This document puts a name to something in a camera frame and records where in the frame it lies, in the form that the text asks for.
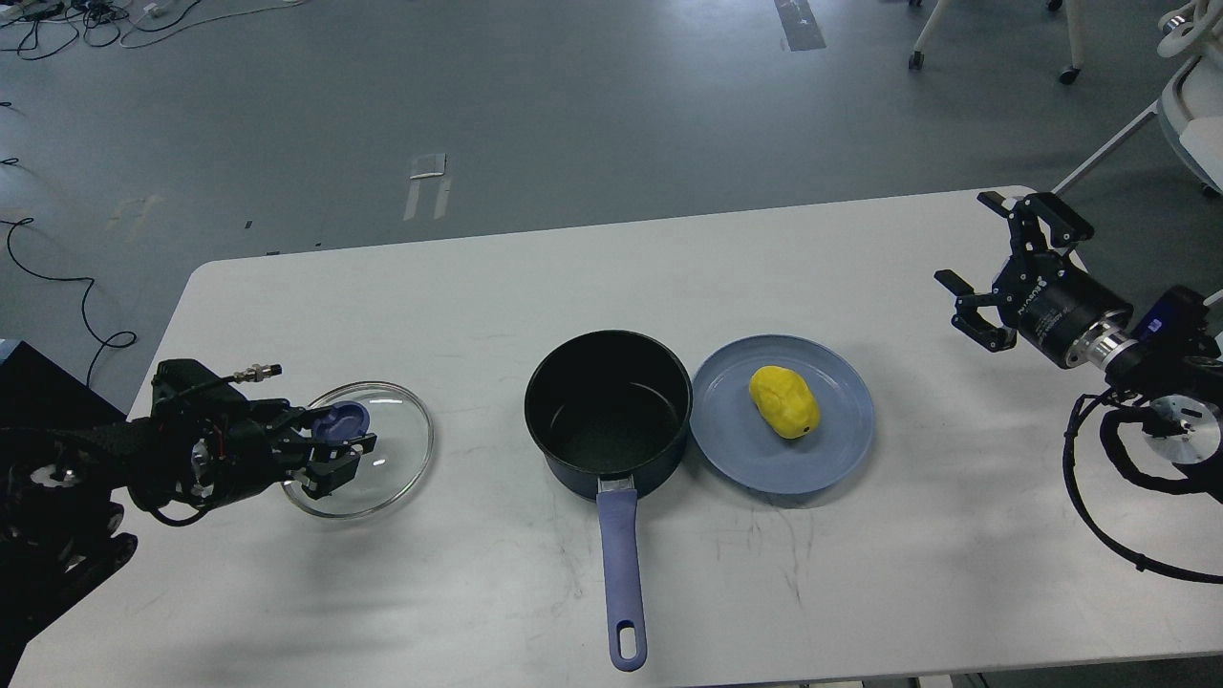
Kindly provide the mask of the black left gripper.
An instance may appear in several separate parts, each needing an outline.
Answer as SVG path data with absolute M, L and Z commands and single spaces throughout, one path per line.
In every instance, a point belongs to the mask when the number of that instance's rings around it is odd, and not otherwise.
M 192 404 L 209 459 L 191 486 L 192 505 L 231 505 L 283 483 L 306 499 L 331 496 L 353 481 L 378 444 L 371 411 L 355 401 L 291 408 L 285 398 Z M 325 457 L 297 470 L 297 456 Z

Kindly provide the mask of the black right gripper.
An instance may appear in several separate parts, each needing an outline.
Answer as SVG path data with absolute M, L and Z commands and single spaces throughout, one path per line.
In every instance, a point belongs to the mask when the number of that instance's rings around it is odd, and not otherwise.
M 983 191 L 976 200 L 1007 222 L 1010 258 L 993 284 L 997 293 L 975 292 L 953 270 L 933 274 L 954 297 L 951 325 L 991 353 L 1013 349 L 1019 332 L 1054 365 L 1066 370 L 1084 365 L 1088 348 L 1084 336 L 1102 319 L 1125 326 L 1134 313 L 1130 302 L 1066 260 L 1093 238 L 1095 226 L 1053 192 L 1013 199 Z M 996 306 L 1003 325 L 981 314 Z

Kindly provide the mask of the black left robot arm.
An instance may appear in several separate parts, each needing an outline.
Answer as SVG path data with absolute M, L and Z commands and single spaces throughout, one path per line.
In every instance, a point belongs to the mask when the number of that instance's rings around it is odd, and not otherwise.
M 121 530 L 117 489 L 159 523 L 187 527 L 275 484 L 322 499 L 353 480 L 378 444 L 368 411 L 238 391 L 280 374 L 256 364 L 220 376 L 194 358 L 168 358 L 147 417 L 88 430 L 4 428 L 4 684 L 35 635 L 135 558 L 139 539 Z

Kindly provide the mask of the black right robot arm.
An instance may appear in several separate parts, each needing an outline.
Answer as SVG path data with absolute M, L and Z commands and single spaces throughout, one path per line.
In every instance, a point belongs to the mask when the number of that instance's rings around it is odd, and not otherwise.
M 1071 260 L 1095 230 L 1062 197 L 1032 192 L 1008 202 L 983 191 L 976 199 L 1007 222 L 1010 253 L 983 292 L 950 269 L 936 273 L 954 297 L 951 325 L 992 353 L 1026 340 L 1059 369 L 1102 371 L 1106 390 L 1079 397 L 1066 418 L 1062 477 L 1075 513 L 1139 571 L 1219 584 L 1221 576 L 1158 561 L 1106 534 L 1084 503 L 1075 456 L 1084 423 L 1104 409 L 1099 446 L 1128 483 L 1221 497 L 1221 348 L 1206 335 L 1210 301 L 1177 286 L 1134 323 L 1132 306 Z

